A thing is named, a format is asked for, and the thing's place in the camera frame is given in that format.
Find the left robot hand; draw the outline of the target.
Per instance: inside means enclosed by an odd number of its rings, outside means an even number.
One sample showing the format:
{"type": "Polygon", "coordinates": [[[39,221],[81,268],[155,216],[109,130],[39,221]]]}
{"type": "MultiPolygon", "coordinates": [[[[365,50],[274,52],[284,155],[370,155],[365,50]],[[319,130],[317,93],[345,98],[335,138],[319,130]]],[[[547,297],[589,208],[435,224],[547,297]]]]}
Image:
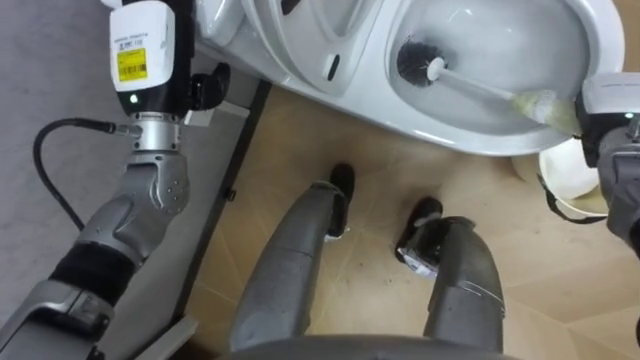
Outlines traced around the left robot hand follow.
{"type": "Polygon", "coordinates": [[[229,90],[230,66],[193,72],[195,45],[193,0],[130,0],[113,7],[110,74],[124,113],[182,119],[219,106],[229,90]]]}

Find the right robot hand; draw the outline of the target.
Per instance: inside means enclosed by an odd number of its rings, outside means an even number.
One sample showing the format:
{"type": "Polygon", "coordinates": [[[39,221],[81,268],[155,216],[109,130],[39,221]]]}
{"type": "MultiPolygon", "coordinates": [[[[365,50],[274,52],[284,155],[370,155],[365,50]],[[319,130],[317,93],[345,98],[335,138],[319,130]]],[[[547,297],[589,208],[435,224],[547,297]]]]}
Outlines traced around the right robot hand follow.
{"type": "Polygon", "coordinates": [[[586,78],[574,108],[586,164],[595,168],[605,135],[639,118],[639,73],[599,73],[586,78]]]}

